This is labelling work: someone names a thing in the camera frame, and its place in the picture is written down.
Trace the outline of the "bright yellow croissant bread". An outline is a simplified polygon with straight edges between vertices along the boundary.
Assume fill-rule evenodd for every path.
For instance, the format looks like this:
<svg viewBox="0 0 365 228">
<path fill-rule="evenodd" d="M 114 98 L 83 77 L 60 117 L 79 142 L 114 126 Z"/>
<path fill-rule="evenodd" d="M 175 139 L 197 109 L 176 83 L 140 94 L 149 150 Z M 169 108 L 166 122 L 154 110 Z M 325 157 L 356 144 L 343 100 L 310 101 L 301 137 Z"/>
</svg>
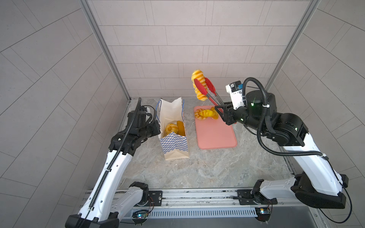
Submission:
<svg viewBox="0 0 365 228">
<path fill-rule="evenodd" d="M 200 112 L 200 115 L 205 117 L 212 117 L 213 112 L 210 109 L 204 109 L 203 111 Z"/>
</svg>

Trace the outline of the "striped long bread roll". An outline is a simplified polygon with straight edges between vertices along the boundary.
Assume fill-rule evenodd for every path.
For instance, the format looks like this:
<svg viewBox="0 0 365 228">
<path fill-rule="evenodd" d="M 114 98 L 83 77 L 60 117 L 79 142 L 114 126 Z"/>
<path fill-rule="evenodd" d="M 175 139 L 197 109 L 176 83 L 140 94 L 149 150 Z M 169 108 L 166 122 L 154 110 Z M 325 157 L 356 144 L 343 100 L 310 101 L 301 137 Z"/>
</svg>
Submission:
<svg viewBox="0 0 365 228">
<path fill-rule="evenodd" d="M 196 70 L 192 73 L 191 80 L 193 82 L 194 91 L 198 100 L 205 101 L 208 99 L 206 79 L 201 70 Z"/>
</svg>

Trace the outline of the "red metal tongs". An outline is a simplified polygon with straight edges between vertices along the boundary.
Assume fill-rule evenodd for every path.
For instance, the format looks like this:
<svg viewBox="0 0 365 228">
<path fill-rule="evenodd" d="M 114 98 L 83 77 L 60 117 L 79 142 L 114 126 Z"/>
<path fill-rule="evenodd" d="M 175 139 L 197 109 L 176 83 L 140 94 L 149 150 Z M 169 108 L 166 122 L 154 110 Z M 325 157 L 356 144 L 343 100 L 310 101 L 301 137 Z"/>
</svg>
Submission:
<svg viewBox="0 0 365 228">
<path fill-rule="evenodd" d="M 215 89 L 214 85 L 212 84 L 212 82 L 208 78 L 205 78 L 205 79 L 206 79 L 206 84 L 207 84 L 207 87 L 208 87 L 207 94 L 206 94 L 208 99 L 215 106 L 224 105 L 224 102 L 221 100 L 221 98 L 217 94 L 216 89 Z"/>
</svg>

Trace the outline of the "blue checkered paper bag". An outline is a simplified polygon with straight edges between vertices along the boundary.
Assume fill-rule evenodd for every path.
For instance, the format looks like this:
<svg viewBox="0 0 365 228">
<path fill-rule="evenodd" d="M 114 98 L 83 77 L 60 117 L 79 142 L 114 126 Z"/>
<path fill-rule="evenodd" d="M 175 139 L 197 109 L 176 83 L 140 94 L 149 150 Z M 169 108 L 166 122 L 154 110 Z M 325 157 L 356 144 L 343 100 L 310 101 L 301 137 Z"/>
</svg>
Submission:
<svg viewBox="0 0 365 228">
<path fill-rule="evenodd" d="M 167 161 L 189 158 L 183 108 L 182 98 L 172 102 L 160 99 L 156 106 L 157 120 L 160 124 L 158 138 Z"/>
</svg>

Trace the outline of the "long yellow baguette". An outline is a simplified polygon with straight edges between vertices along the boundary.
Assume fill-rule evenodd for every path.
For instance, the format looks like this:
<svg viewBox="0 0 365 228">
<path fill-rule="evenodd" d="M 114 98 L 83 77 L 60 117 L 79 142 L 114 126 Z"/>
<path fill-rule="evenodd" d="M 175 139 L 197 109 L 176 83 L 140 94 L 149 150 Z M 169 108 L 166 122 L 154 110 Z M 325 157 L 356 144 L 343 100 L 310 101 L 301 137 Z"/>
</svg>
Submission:
<svg viewBox="0 0 365 228">
<path fill-rule="evenodd" d="M 181 136 L 186 136 L 184 123 L 182 121 L 177 121 L 177 127 L 178 127 L 177 134 Z"/>
</svg>

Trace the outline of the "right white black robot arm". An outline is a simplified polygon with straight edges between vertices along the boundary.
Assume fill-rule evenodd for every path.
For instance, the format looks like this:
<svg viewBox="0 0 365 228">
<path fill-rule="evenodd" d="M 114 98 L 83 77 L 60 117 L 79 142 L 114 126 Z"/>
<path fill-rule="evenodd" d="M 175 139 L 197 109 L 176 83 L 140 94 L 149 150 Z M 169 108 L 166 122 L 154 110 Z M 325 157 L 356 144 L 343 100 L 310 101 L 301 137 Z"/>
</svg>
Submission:
<svg viewBox="0 0 365 228">
<path fill-rule="evenodd" d="M 244 102 L 238 105 L 225 102 L 215 106 L 221 119 L 227 125 L 241 123 L 256 130 L 258 143 L 265 151 L 293 157 L 302 169 L 302 173 L 285 180 L 257 180 L 251 193 L 254 200 L 264 204 L 276 198 L 294 198 L 312 208 L 344 209 L 349 200 L 343 193 L 348 177 L 333 169 L 301 118 L 277 112 L 272 93 L 263 96 L 256 90 L 241 98 Z"/>
</svg>

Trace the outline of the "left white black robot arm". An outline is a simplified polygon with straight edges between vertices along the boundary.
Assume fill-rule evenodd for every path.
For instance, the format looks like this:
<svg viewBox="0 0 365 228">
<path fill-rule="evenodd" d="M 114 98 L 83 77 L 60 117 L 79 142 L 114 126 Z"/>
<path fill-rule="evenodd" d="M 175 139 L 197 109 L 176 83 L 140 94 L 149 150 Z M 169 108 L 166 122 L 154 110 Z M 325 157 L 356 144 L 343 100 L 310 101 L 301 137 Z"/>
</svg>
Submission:
<svg viewBox="0 0 365 228">
<path fill-rule="evenodd" d="M 67 228 L 117 228 L 120 220 L 136 204 L 145 203 L 148 185 L 134 182 L 116 204 L 112 201 L 124 171 L 131 162 L 137 148 L 148 138 L 160 134 L 157 120 L 150 124 L 133 124 L 118 132 L 109 146 L 106 163 L 98 181 L 78 214 L 70 215 Z"/>
</svg>

